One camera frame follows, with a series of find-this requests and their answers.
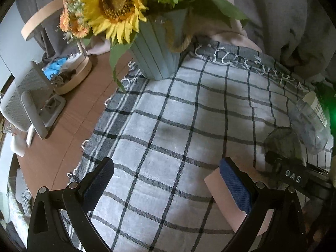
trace light blue vase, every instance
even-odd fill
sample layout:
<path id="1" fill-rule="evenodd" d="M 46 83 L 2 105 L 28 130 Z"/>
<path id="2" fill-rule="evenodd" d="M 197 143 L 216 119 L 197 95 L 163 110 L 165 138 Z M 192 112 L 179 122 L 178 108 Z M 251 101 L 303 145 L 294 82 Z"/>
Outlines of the light blue vase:
<path id="1" fill-rule="evenodd" d="M 187 10 L 175 10 L 162 15 L 174 24 L 175 44 L 182 42 L 182 29 Z M 163 80 L 174 75 L 178 69 L 181 53 L 172 53 L 165 40 L 166 31 L 159 21 L 139 23 L 139 33 L 130 51 L 142 75 L 150 80 Z"/>

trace metal screw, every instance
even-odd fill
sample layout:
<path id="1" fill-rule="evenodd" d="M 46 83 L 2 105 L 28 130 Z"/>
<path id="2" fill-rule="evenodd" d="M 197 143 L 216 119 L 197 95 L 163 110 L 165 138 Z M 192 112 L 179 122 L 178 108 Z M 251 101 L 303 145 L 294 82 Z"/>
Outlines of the metal screw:
<path id="1" fill-rule="evenodd" d="M 77 188 L 77 187 L 78 187 L 78 183 L 77 182 L 71 182 L 69 184 L 69 188 L 71 188 L 71 189 L 74 189 L 74 188 Z"/>
<path id="2" fill-rule="evenodd" d="M 256 182 L 255 185 L 257 188 L 260 188 L 260 189 L 263 189 L 265 187 L 265 184 L 263 182 Z"/>
<path id="3" fill-rule="evenodd" d="M 293 188 L 292 186 L 289 186 L 289 187 L 288 187 L 288 191 L 289 191 L 290 193 L 294 193 L 294 192 L 295 192 L 295 188 Z"/>
<path id="4" fill-rule="evenodd" d="M 45 193 L 46 191 L 47 189 L 45 188 L 45 186 L 39 189 L 39 193 Z"/>

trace artificial flower bouquet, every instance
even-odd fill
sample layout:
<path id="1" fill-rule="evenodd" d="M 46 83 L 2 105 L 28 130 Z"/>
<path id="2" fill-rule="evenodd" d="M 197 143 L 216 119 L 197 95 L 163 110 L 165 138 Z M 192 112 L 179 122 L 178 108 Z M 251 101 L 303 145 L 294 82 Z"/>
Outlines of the artificial flower bouquet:
<path id="1" fill-rule="evenodd" d="M 136 41 L 141 22 L 150 22 L 175 10 L 188 10 L 192 14 L 221 20 L 229 26 L 230 18 L 240 20 L 243 25 L 247 20 L 247 17 L 227 0 L 63 0 L 63 4 L 59 27 L 64 31 L 64 38 L 68 42 L 84 39 L 87 44 L 92 35 L 100 33 L 104 33 L 106 39 L 111 41 L 110 64 L 113 78 L 123 91 L 125 89 L 116 78 L 115 65 Z M 176 48 L 172 46 L 172 22 L 162 23 L 165 23 L 167 44 L 172 52 L 176 52 Z"/>

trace gray checkered blanket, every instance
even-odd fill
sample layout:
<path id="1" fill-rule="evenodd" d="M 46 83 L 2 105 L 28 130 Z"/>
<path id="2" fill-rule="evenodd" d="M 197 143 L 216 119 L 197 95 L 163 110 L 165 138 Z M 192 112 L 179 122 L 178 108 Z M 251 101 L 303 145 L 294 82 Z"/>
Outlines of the gray checkered blanket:
<path id="1" fill-rule="evenodd" d="M 166 80 L 133 69 L 106 107 L 71 181 L 104 157 L 115 173 L 93 212 L 93 225 L 116 252 L 222 251 L 233 235 L 204 178 L 223 156 L 263 170 L 263 141 L 290 126 L 288 110 L 313 86 L 273 58 L 201 38 Z M 304 157 L 330 166 L 323 150 Z M 81 246 L 66 214 L 73 244 Z"/>

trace blue gripper pad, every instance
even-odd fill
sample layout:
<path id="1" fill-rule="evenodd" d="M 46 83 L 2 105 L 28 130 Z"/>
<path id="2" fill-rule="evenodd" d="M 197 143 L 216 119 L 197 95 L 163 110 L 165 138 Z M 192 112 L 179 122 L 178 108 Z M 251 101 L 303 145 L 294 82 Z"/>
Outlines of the blue gripper pad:
<path id="1" fill-rule="evenodd" d="M 85 213 L 95 209 L 113 173 L 114 163 L 112 159 L 105 157 L 95 170 L 86 174 L 81 181 L 85 188 L 82 202 L 82 208 Z"/>
<path id="2" fill-rule="evenodd" d="M 238 208 L 241 211 L 245 211 L 248 215 L 252 209 L 251 194 L 235 174 L 231 166 L 226 162 L 225 158 L 219 163 L 219 172 Z"/>

